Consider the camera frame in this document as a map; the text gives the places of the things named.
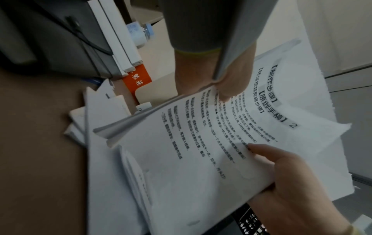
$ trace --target brown surface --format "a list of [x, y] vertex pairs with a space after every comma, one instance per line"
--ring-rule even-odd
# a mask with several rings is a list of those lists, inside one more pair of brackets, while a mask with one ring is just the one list
[[86, 233], [86, 150], [63, 132], [87, 86], [0, 70], [0, 234]]

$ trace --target gray sleeve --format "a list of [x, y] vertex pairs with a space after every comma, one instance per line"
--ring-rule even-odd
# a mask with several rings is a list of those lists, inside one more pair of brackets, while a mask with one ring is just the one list
[[159, 0], [176, 50], [200, 53], [221, 48], [213, 78], [261, 34], [277, 0]]

